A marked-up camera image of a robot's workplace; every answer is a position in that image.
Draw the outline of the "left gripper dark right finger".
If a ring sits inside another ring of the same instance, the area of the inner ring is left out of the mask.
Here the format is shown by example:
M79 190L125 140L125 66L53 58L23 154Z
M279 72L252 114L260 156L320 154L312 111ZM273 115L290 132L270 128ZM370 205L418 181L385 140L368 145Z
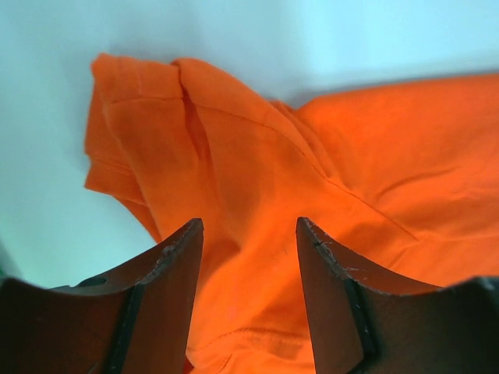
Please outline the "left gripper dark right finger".
M394 273L296 223L318 373L495 373L498 279L441 288Z

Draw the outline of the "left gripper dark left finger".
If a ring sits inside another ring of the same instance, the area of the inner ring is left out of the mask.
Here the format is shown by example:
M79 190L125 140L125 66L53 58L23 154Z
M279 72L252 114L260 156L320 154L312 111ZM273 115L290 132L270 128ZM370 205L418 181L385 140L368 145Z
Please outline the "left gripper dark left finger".
M184 372L202 248L195 218L74 287L2 277L2 372Z

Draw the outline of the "orange t-shirt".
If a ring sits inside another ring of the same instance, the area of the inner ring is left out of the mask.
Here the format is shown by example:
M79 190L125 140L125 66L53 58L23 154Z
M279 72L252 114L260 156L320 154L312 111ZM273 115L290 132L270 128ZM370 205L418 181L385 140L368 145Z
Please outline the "orange t-shirt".
M204 225L196 373L311 373L296 249L308 217L390 270L447 286L498 272L498 76L270 101L200 60L100 55L86 186L157 242Z

